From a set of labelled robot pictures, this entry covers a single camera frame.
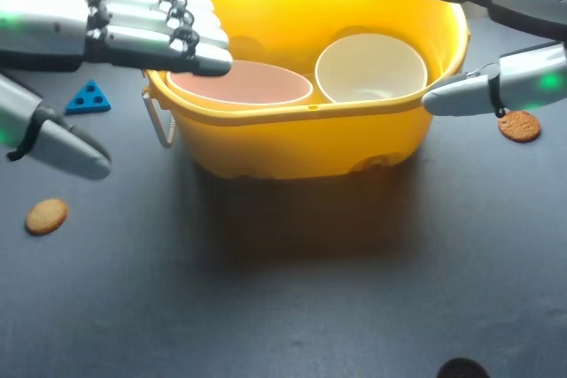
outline white handle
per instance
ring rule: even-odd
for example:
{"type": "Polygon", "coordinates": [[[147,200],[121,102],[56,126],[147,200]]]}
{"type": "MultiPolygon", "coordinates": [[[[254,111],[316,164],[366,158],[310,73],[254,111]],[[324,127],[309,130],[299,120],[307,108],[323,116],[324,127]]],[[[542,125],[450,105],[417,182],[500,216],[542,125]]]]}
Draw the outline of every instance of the white handle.
{"type": "Polygon", "coordinates": [[[153,102],[151,101],[150,94],[145,90],[142,93],[142,99],[144,100],[145,108],[148,110],[148,114],[150,114],[150,120],[153,124],[153,128],[156,131],[156,135],[158,136],[159,143],[164,148],[171,148],[171,145],[175,139],[175,119],[173,114],[169,113],[169,133],[166,135],[166,131],[164,130],[163,126],[161,125],[161,121],[158,117],[158,112],[156,111],[153,102]]]}

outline gray table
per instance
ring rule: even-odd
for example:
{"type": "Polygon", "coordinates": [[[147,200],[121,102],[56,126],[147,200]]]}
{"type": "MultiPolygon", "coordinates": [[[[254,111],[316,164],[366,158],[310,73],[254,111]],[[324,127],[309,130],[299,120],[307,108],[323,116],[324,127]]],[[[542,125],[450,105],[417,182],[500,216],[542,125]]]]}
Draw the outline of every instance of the gray table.
{"type": "MultiPolygon", "coordinates": [[[[470,27],[467,69],[537,42],[470,27]]],[[[139,72],[19,76],[59,108],[94,78],[113,109],[72,122],[114,171],[0,162],[0,377],[433,378],[458,356],[567,376],[567,104],[528,145],[494,116],[435,119],[391,170],[221,181],[159,146],[139,72]],[[46,197],[69,218],[28,236],[46,197]]]]}

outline cookie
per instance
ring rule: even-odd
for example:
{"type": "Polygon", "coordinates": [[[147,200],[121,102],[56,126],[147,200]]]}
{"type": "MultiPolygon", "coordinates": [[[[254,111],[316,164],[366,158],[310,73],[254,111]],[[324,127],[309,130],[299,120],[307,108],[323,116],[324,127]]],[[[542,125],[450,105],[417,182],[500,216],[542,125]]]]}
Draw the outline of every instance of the cookie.
{"type": "Polygon", "coordinates": [[[67,212],[67,205],[62,200],[46,199],[32,208],[27,215],[27,232],[35,236],[50,234],[65,222],[67,212]]]}
{"type": "Polygon", "coordinates": [[[527,111],[510,111],[498,120],[500,132],[510,141],[526,143],[534,141],[541,133],[538,119],[527,111]]]}

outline blue triangular block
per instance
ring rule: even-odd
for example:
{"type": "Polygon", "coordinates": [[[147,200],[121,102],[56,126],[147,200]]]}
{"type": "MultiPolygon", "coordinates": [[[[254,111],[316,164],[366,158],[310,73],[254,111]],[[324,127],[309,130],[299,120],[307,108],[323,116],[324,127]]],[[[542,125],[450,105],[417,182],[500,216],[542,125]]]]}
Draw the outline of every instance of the blue triangular block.
{"type": "Polygon", "coordinates": [[[106,99],[100,87],[91,80],[67,104],[65,114],[86,114],[88,112],[109,111],[110,109],[108,99],[106,99]]]}

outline hole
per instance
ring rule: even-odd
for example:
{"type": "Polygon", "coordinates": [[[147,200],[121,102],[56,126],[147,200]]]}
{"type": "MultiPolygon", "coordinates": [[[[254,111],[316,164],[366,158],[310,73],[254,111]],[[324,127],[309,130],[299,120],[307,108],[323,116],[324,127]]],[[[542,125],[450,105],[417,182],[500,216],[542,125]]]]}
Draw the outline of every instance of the hole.
{"type": "Polygon", "coordinates": [[[490,378],[490,376],[474,360],[452,359],[441,367],[437,378],[490,378]]]}

